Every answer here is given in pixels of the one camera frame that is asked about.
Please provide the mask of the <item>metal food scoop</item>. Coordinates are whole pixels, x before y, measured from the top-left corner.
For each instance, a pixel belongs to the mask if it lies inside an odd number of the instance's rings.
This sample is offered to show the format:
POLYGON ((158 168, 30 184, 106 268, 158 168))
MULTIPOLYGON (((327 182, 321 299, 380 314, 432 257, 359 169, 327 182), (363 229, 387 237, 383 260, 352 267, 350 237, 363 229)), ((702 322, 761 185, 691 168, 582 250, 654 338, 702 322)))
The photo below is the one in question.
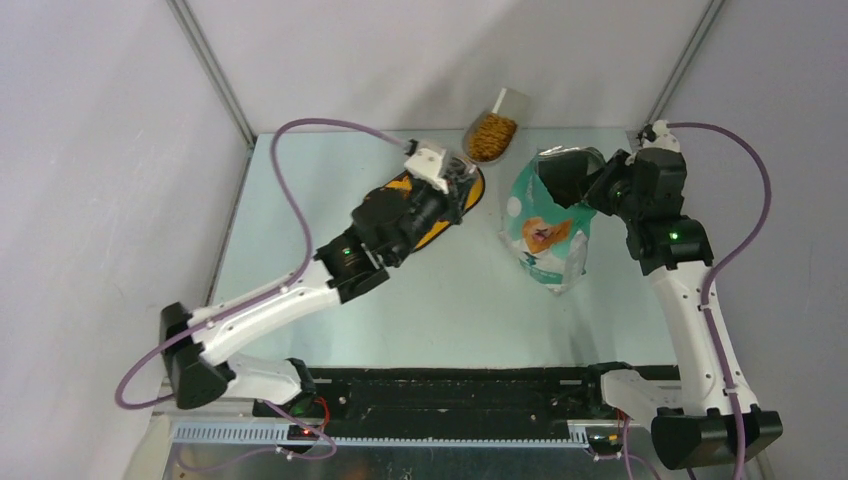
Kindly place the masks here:
POLYGON ((463 140, 464 154, 478 164, 498 162, 507 152, 532 105, 529 95, 503 87, 467 128, 463 140))

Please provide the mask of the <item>green pet food bag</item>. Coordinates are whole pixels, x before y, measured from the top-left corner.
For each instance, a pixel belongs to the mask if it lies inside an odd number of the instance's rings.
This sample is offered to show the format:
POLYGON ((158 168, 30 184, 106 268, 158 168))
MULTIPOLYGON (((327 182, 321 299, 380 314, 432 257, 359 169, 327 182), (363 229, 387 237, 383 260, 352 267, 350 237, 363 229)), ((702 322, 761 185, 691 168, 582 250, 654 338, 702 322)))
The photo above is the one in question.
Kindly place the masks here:
POLYGON ((500 238, 521 267, 559 295, 586 273, 591 222, 597 211, 580 183, 605 166, 594 147, 539 150, 512 184, 500 238))

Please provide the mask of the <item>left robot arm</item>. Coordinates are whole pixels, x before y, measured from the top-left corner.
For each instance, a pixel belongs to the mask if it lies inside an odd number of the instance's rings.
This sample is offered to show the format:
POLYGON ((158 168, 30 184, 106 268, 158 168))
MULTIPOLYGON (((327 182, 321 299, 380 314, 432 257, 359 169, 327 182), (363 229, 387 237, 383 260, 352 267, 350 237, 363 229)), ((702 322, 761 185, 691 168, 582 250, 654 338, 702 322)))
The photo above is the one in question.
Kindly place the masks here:
POLYGON ((181 410, 223 398, 252 399, 304 416, 316 403, 305 363, 243 353, 249 343, 295 320, 347 303, 387 281, 399 267, 482 198, 480 170, 457 158, 448 192, 404 172, 368 192, 340 235, 310 254, 304 267, 234 300, 194 311, 176 302, 160 314, 162 353, 172 398, 181 410))

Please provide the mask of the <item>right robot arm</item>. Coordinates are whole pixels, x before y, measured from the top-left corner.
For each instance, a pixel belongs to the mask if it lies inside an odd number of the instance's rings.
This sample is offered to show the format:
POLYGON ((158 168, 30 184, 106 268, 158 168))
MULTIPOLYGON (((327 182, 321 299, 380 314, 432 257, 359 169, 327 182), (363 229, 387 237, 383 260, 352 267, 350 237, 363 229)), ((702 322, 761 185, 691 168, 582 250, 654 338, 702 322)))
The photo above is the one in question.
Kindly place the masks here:
POLYGON ((729 341, 713 286, 714 256, 702 224, 682 214, 686 163, 678 151, 617 151, 585 183, 585 202, 620 218, 626 243, 660 302, 680 376, 666 391, 625 364, 598 367, 581 392, 585 411, 619 410, 651 434, 669 470, 747 461, 783 433, 780 416, 760 407, 729 341))

